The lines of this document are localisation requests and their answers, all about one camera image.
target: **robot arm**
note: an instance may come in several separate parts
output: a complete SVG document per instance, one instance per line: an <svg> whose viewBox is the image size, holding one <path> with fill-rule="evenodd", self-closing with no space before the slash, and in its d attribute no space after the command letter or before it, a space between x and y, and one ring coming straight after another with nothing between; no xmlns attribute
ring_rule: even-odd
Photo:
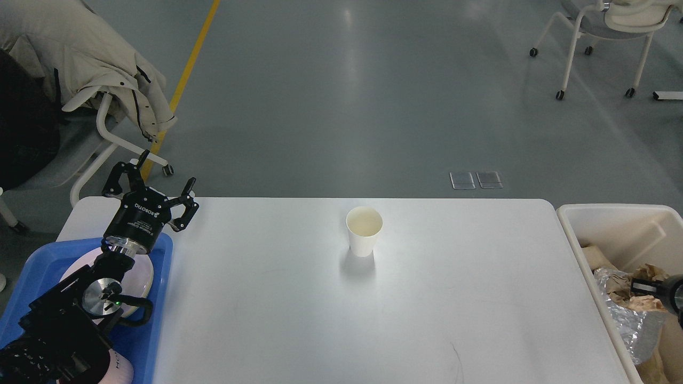
<svg viewBox="0 0 683 384"><path fill-rule="evenodd" d="M671 276L663 282L633 279L631 292L636 295L651 294L660 299L669 312L678 316L678 324L683 328L683 275Z"/></svg>
<svg viewBox="0 0 683 384"><path fill-rule="evenodd" d="M113 345L107 335L114 325L149 321L152 302L123 295L123 276L133 267L136 253L150 252L165 224L177 232L187 228L199 204L193 198L194 178L173 199L145 186L138 164L148 154L143 152L137 164L120 162L112 169L102 194L120 199L121 205L104 233L102 254L93 266L80 268L29 305L31 311L19 322L24 334L0 350L0 383L89 377L102 361L109 361ZM119 184L123 174L130 185L125 194ZM172 219L171 208L181 204L184 213ZM123 303L142 307L142 319L121 318ZM96 325L94 319L101 321Z"/></svg>

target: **metal floor plate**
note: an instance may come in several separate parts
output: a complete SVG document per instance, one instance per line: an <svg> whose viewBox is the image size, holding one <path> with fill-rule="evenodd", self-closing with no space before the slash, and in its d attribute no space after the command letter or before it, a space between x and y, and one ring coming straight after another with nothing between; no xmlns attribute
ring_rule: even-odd
<svg viewBox="0 0 683 384"><path fill-rule="evenodd" d="M476 189L472 172L451 172L453 189Z"/></svg>
<svg viewBox="0 0 683 384"><path fill-rule="evenodd" d="M479 185L484 189L503 188L501 175L496 171L477 172L477 179L479 179Z"/></svg>

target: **yellow floor line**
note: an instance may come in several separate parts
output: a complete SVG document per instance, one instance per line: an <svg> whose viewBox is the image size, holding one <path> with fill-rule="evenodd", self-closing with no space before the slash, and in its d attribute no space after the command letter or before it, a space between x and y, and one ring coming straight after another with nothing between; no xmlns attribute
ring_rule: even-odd
<svg viewBox="0 0 683 384"><path fill-rule="evenodd" d="M178 81L176 91L173 93L173 98L169 103L169 107L171 107L171 111L173 111L174 113L176 112L176 108L178 107L178 103L180 102L180 98L182 97L182 93L185 90L185 85L187 85L187 81L188 79L190 79L192 69L195 67L195 61L197 61L197 56L199 56L201 46L204 44L204 39L206 38L206 34L209 32L209 27L211 27L211 22L213 21L213 16L216 14L216 10L218 9L218 5L220 3L221 0L214 0L213 4L211 5L209 15L206 16L204 25L201 27L201 31L199 32L199 36L197 37L195 47L192 49L192 53L190 54L190 57L187 59L185 69L182 71L182 75L180 76L180 81ZM151 153L159 153L159 150L161 149L161 144L164 142L164 137L166 137L166 131L159 133L156 143L153 143L152 147L150 148ZM152 171L153 165L153 162L147 160L143 165L142 169L140 170L140 174L142 175L142 178L145 181L147 181L147 178L150 176L150 172Z"/></svg>

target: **white chair leg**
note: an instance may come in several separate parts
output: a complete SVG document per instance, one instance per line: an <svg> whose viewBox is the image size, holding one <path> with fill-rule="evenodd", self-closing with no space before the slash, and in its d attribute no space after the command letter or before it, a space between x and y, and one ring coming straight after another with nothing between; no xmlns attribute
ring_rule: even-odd
<svg viewBox="0 0 683 384"><path fill-rule="evenodd" d="M572 43L569 45L569 53L567 55L567 66L564 70L564 79L562 80L562 88L557 92L555 98L557 100L562 100L564 98L564 92L567 90L567 84L569 83L569 73L572 70L572 61L574 60L574 51L576 50L576 41L581 37L581 21L585 15L585 9L579 12L579 16L574 21L574 33L572 34Z"/></svg>
<svg viewBox="0 0 683 384"><path fill-rule="evenodd" d="M3 200L2 196L0 196L0 216L5 219L7 225L11 228L16 227L16 225L19 224L19 220L12 214L10 207L5 204L5 200Z"/></svg>
<svg viewBox="0 0 683 384"><path fill-rule="evenodd" d="M543 28L543 32L541 33L541 36L538 38L538 41L536 44L533 46L534 48L538 48L543 40L546 38L546 35L548 34L548 31L550 30L550 27L553 25L555 22L555 18L560 18L566 20L566 16L564 16L561 12L555 12L551 17L550 20L546 23L546 27Z"/></svg>
<svg viewBox="0 0 683 384"><path fill-rule="evenodd" d="M586 47L585 51L583 51L584 54L586 54L587 56L592 55L592 54L593 54L593 50L598 46L598 42L599 42L599 41L600 41L599 38L593 37L593 38L591 39L590 44Z"/></svg>
<svg viewBox="0 0 683 384"><path fill-rule="evenodd" d="M119 146L115 143L109 144L107 148L105 148L102 153L100 153L95 160L88 165L88 168L85 169L83 174L79 176L79 178L76 179L76 182L74 185L71 187L71 192L69 194L69 200L71 201L71 207L75 207L76 203L79 202L81 199L81 188L85 185L85 183L90 180L90 178L97 172L98 169L104 164L105 161L111 156L111 154L118 148Z"/></svg>
<svg viewBox="0 0 683 384"><path fill-rule="evenodd" d="M107 111L109 110L109 105L111 105L111 94L105 93L104 96L102 97L102 102L100 103L100 108L97 112L97 131L104 137L107 141L110 141L112 143L115 143L123 148L126 148L127 150L140 155L144 150L140 148L139 146L136 146L135 144L123 140L121 137L118 137L117 135L114 135L113 133L109 132L107 130L107 126L104 123L105 118L107 117ZM150 153L149 156L147 156L148 160L154 161L155 163L161 165L162 167L165 167L168 165L168 161L165 159L162 159L161 157Z"/></svg>
<svg viewBox="0 0 683 384"><path fill-rule="evenodd" d="M647 59L647 53L650 51L650 44L652 43L652 36L653 35L654 35L654 33L650 32L645 37L645 44L643 45L643 50L641 52L641 59L640 59L640 62L638 63L638 70L636 71L636 78L633 81L633 87L631 88L633 91L631 92L631 90L628 90L626 92L626 95L628 97L633 97L635 90L638 88L638 85L640 84L640 78L641 78L641 75L643 74L643 69L645 68L645 60Z"/></svg>

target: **white bowl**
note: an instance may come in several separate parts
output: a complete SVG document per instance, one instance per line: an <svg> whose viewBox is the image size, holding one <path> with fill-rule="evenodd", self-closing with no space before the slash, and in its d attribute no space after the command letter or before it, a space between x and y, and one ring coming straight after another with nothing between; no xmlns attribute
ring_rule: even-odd
<svg viewBox="0 0 683 384"><path fill-rule="evenodd" d="M102 250L97 248L81 256L74 264L71 264L69 269L66 270L59 280L64 280L84 265L92 266L92 264L95 263L97 256L101 253ZM126 272L123 281L121 282L121 287L123 288L122 294L146 298L152 287L152 279L154 279L152 261L148 255L135 255L133 260L135 260L133 268ZM124 311L121 317L128 317L137 310L137 307L131 307L127 304L121 305L121 308Z"/></svg>

